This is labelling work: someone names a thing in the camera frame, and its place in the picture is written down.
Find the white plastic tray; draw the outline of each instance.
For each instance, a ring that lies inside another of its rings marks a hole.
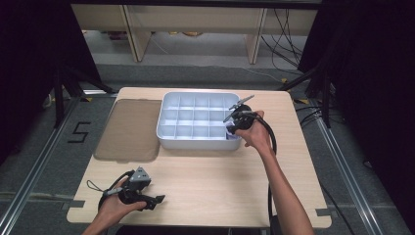
[[[223,120],[239,101],[233,93],[169,92],[162,99],[157,135],[166,149],[236,150]]]

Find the metal rail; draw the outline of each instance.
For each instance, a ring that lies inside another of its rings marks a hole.
[[[317,104],[310,100],[311,106],[317,106]],[[360,214],[360,217],[368,231],[369,234],[384,234],[382,228],[379,225],[378,219],[376,218],[373,210],[371,209],[369,203],[366,200],[362,190],[360,189],[359,184],[356,181],[353,173],[351,172],[350,167],[348,166],[347,160],[343,155],[342,150],[340,149],[335,136],[330,128],[327,128],[324,121],[319,118],[317,120],[318,126],[321,130],[321,133],[324,136],[324,139],[329,146],[330,152],[339,168],[339,171],[342,175],[342,178],[345,182],[346,188],[353,199],[357,211]]]
[[[66,108],[67,114],[65,115],[61,124],[58,127],[54,128],[54,130],[52,131],[51,136],[49,137],[48,141],[42,149],[42,152],[40,153],[29,174],[24,180],[23,185],[16,193],[15,198],[7,208],[6,212],[2,215],[0,220],[0,232],[2,235],[10,234],[10,232],[12,231],[16,221],[19,218],[19,215],[21,214],[24,208],[25,203],[27,202],[27,199],[30,196],[30,192],[32,191],[38,179],[40,178],[40,175],[43,169],[45,168],[46,164],[49,162],[52,152],[54,151],[61,137],[61,133],[64,130],[68,122],[68,119],[72,114],[72,111],[78,103],[79,98],[72,98],[69,101],[68,107]]]

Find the compartment divider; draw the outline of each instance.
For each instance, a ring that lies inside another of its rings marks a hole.
[[[193,96],[193,109],[192,109],[192,136],[191,139],[195,138],[195,109],[196,109],[196,96]]]
[[[176,115],[176,124],[174,125],[174,139],[177,139],[177,126],[179,124],[179,111],[180,111],[180,103],[181,103],[181,96],[179,96],[179,100],[177,102],[177,115]]]

